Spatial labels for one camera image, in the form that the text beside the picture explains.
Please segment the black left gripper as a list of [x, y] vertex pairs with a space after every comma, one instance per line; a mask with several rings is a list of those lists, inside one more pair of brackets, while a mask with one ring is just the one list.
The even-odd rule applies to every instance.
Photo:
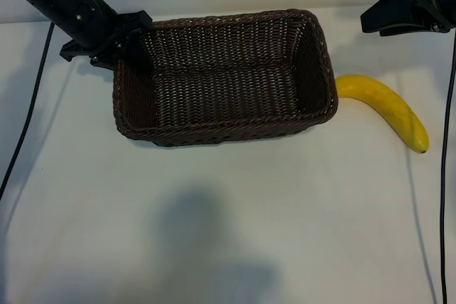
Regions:
[[72, 38], [60, 52], [65, 60], [87, 56], [94, 67], [115, 69], [122, 58], [138, 71], [153, 71], [141, 40], [143, 32], [152, 27], [145, 11], [119, 14], [104, 0], [27, 2]]

